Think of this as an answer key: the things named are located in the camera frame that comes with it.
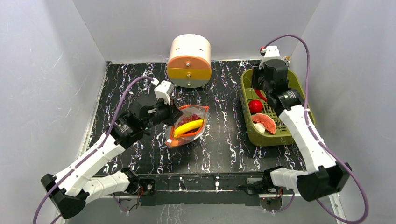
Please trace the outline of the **yellow toy banana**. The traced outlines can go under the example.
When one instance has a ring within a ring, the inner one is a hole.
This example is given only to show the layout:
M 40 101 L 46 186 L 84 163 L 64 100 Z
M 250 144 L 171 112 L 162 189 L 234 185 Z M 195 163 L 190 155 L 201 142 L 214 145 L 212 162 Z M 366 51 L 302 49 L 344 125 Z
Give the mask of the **yellow toy banana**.
M 203 122 L 204 120 L 200 119 L 181 125 L 174 130 L 173 137 L 178 138 L 187 132 L 193 131 L 195 129 L 200 129 L 201 126 L 203 125 Z

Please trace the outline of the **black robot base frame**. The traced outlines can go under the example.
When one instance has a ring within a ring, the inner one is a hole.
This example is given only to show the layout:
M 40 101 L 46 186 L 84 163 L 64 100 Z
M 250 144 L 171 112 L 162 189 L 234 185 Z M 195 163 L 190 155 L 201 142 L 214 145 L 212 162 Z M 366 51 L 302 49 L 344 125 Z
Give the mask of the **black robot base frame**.
M 281 208 L 282 191 L 264 186 L 262 172 L 139 174 L 142 206 L 243 204 Z

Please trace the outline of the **red toy apple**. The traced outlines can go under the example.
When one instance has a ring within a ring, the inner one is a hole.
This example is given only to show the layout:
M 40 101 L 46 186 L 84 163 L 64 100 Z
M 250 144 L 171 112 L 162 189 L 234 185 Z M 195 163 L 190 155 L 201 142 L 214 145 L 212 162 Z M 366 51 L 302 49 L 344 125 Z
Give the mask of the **red toy apple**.
M 263 110 L 263 104 L 257 99 L 250 100 L 248 103 L 248 108 L 251 114 L 261 113 Z

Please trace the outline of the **olive green plastic basket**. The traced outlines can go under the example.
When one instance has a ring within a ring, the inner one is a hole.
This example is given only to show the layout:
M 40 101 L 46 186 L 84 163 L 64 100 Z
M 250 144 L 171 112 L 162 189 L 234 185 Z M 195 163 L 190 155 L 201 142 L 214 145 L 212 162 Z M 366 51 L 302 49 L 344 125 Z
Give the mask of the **olive green plastic basket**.
M 287 90 L 281 93 L 260 92 L 269 102 L 262 100 L 252 87 L 253 69 L 248 69 L 241 75 L 240 100 L 249 140 L 258 147 L 280 146 L 296 143 L 305 147 L 317 143 L 320 135 L 315 129 L 315 118 L 308 104 L 304 102 L 304 90 L 296 74 L 288 70 Z M 259 100 L 263 105 L 262 114 L 269 116 L 275 122 L 275 133 L 257 125 L 252 120 L 249 102 Z

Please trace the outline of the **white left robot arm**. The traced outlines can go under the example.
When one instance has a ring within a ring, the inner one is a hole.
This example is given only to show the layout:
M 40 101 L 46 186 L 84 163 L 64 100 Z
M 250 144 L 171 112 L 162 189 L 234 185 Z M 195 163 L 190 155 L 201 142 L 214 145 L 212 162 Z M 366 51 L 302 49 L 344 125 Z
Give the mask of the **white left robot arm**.
M 48 197 L 63 219 L 76 216 L 88 203 L 116 193 L 138 192 L 140 178 L 129 168 L 101 178 L 93 176 L 114 157 L 125 152 L 158 124 L 173 125 L 183 115 L 173 100 L 135 105 L 124 112 L 116 111 L 109 128 L 80 158 L 63 171 L 41 178 Z

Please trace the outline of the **red toy chili pepper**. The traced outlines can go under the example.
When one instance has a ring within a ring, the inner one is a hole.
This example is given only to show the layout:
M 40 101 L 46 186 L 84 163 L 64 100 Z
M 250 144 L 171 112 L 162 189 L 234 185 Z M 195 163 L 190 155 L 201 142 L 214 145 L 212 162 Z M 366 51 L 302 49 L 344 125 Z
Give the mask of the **red toy chili pepper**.
M 254 89 L 256 95 L 263 101 L 267 102 L 267 98 L 262 94 L 261 90 Z

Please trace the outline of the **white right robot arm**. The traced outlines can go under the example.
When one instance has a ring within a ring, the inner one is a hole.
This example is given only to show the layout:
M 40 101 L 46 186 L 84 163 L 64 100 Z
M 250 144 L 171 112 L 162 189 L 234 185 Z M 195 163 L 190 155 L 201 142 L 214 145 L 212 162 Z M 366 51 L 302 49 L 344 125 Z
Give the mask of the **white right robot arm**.
M 253 66 L 252 87 L 264 92 L 267 103 L 285 124 L 303 159 L 305 170 L 282 167 L 267 170 L 263 188 L 276 193 L 281 187 L 298 192 L 310 202 L 340 192 L 350 177 L 343 164 L 326 152 L 323 140 L 304 107 L 304 97 L 289 87 L 288 67 L 280 59 Z

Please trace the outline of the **purple toy grape bunch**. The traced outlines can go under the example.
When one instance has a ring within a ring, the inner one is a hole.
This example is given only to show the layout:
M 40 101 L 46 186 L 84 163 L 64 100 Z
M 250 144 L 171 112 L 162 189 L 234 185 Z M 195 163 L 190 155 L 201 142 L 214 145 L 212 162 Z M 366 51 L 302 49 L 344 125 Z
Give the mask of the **purple toy grape bunch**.
M 201 119 L 200 116 L 198 116 L 196 114 L 193 114 L 193 115 L 190 115 L 190 116 L 183 117 L 182 120 L 178 123 L 178 125 L 181 126 L 181 125 L 184 125 L 186 123 L 193 122 L 195 120 L 200 120 L 200 119 Z

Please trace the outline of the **clear zip top bag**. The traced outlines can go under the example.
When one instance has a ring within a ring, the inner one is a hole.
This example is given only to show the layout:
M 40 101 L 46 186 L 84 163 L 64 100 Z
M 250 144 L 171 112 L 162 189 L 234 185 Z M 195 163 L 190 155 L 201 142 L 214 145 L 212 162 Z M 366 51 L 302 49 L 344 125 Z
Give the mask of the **clear zip top bag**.
M 180 111 L 182 116 L 165 131 L 166 146 L 179 147 L 200 138 L 206 128 L 209 106 L 184 105 Z

